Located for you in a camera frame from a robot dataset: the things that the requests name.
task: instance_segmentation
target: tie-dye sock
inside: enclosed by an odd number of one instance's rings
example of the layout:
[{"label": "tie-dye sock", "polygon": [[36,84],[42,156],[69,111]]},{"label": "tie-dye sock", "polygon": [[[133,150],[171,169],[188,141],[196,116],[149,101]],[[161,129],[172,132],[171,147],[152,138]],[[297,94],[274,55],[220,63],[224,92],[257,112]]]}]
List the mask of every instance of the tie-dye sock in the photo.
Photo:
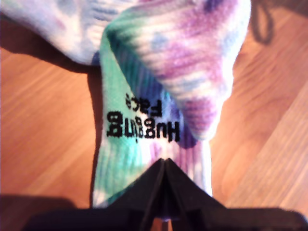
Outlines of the tie-dye sock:
[{"label": "tie-dye sock", "polygon": [[2,0],[1,11],[71,60],[99,65],[103,30],[138,0]]},{"label": "tie-dye sock", "polygon": [[153,0],[107,26],[94,207],[112,203],[158,158],[173,159],[212,195],[208,141],[231,93],[250,7],[249,0]]}]

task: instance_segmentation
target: wooden floor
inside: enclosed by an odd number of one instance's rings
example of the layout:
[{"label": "wooden floor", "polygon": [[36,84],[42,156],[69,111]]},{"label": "wooden floor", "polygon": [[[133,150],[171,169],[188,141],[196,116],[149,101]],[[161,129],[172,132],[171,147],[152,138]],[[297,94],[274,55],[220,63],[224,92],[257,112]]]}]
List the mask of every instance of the wooden floor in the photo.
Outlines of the wooden floor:
[{"label": "wooden floor", "polygon": [[[308,216],[308,1],[254,0],[234,88],[211,141],[214,197]],[[89,207],[102,127],[99,68],[1,22],[1,230]],[[157,230],[160,223],[155,223]]]}]

